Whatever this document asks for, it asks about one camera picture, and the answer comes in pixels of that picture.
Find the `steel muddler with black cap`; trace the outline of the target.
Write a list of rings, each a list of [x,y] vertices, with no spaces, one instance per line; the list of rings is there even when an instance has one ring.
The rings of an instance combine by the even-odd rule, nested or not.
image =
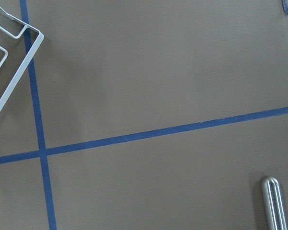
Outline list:
[[[272,176],[261,179],[264,209],[269,230],[287,230],[286,216],[279,181]]]

